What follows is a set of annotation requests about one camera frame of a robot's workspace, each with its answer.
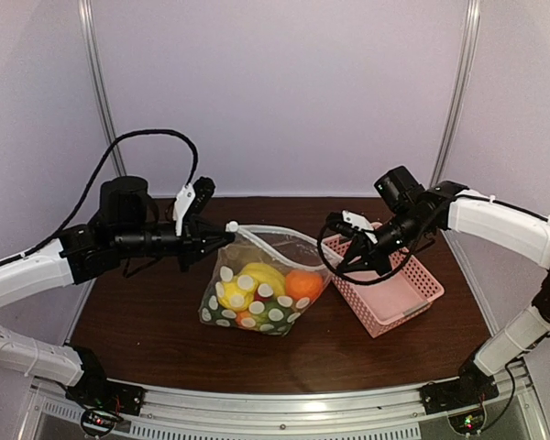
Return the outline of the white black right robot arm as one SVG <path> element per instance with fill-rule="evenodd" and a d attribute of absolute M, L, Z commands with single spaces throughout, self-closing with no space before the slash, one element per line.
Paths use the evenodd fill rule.
<path fill-rule="evenodd" d="M 533 263 L 544 275 L 538 292 L 523 310 L 487 340 L 462 368 L 463 376 L 452 384 L 457 403 L 468 405 L 487 389 L 491 377 L 515 358 L 550 336 L 550 216 L 487 196 L 453 181 L 424 188 L 403 166 L 389 170 L 374 184 L 392 213 L 378 228 L 360 214 L 344 211 L 329 215 L 331 230 L 349 238 L 350 246 L 334 273 L 352 282 L 357 272 L 373 270 L 376 283 L 397 275 L 390 256 L 407 248 L 413 257 L 427 234 L 454 232 L 498 247 L 526 269 Z"/>

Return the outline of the green toy bell pepper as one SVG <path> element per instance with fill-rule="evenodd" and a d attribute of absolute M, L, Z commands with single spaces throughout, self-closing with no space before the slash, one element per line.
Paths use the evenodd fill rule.
<path fill-rule="evenodd" d="M 201 321 L 206 324 L 217 324 L 218 322 L 231 324 L 237 318 L 237 313 L 222 306 L 215 295 L 203 299 L 199 313 Z"/>

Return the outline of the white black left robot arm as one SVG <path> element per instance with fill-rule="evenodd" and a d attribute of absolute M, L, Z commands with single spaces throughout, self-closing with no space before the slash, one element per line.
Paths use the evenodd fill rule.
<path fill-rule="evenodd" d="M 181 270 L 232 243 L 233 233 L 201 217 L 214 182 L 205 177 L 178 192 L 171 219 L 160 214 L 141 177 L 106 181 L 99 209 L 86 224 L 65 228 L 37 251 L 0 261 L 0 309 L 37 293 L 94 280 L 135 258 L 174 257 Z M 94 407 L 113 400 L 113 386 L 78 348 L 54 346 L 0 325 L 0 368 L 40 377 L 78 392 Z"/>

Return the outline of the green orange toy mango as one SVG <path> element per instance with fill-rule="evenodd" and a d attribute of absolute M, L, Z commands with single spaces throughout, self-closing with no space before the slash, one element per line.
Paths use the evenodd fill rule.
<path fill-rule="evenodd" d="M 257 321 L 252 313 L 243 311 L 236 315 L 237 326 L 244 329 L 253 329 L 257 326 Z"/>

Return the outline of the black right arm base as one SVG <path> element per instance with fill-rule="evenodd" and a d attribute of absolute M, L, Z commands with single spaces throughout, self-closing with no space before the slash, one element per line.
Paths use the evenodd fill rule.
<path fill-rule="evenodd" d="M 429 382 L 420 389 L 422 404 L 427 414 L 479 405 L 499 395 L 493 376 L 483 373 L 471 358 L 460 367 L 455 379 Z"/>

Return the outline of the red toy apple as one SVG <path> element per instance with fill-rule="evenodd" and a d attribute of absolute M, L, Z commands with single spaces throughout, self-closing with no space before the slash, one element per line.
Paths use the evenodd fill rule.
<path fill-rule="evenodd" d="M 249 305 L 248 310 L 252 314 L 262 314 L 265 311 L 265 308 L 266 306 L 264 302 L 254 301 Z"/>

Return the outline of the green striped toy watermelon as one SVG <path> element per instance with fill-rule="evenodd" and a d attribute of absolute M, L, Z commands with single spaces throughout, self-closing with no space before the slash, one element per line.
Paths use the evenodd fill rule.
<path fill-rule="evenodd" d="M 285 333 L 290 323 L 288 317 L 292 313 L 289 307 L 283 307 L 278 302 L 264 302 L 264 311 L 256 316 L 257 329 L 262 333 Z"/>

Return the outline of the clear polka dot zip bag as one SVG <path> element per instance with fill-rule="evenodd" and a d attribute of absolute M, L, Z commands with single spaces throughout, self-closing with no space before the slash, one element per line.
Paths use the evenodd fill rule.
<path fill-rule="evenodd" d="M 205 325 L 287 335 L 320 298 L 340 256 L 314 237 L 276 225 L 229 222 L 234 242 L 219 249 L 198 309 Z"/>

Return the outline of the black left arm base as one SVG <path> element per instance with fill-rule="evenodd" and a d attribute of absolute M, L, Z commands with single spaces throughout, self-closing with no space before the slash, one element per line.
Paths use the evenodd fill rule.
<path fill-rule="evenodd" d="M 72 346 L 81 361 L 79 380 L 66 387 L 66 397 L 88 407 L 109 412 L 140 415 L 145 390 L 137 385 L 110 380 L 96 354 L 89 348 Z"/>

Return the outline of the orange toy fruit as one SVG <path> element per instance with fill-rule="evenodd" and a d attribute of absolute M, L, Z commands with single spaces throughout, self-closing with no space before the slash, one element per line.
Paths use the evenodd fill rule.
<path fill-rule="evenodd" d="M 285 291 L 296 301 L 316 299 L 324 288 L 324 280 L 317 272 L 295 269 L 285 276 Z"/>

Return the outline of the yellow toy lemon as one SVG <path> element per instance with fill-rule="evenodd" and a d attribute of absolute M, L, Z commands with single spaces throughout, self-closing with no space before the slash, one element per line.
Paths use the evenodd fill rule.
<path fill-rule="evenodd" d="M 218 302 L 234 312 L 245 311 L 254 299 L 258 283 L 248 275 L 235 276 L 231 281 L 215 284 Z"/>

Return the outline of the yellow toy banana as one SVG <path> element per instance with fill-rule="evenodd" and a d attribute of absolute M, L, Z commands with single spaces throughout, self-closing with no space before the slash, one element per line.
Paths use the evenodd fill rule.
<path fill-rule="evenodd" d="M 251 262 L 239 274 L 250 276 L 258 284 L 255 296 L 261 300 L 277 298 L 286 294 L 285 276 L 269 264 Z"/>

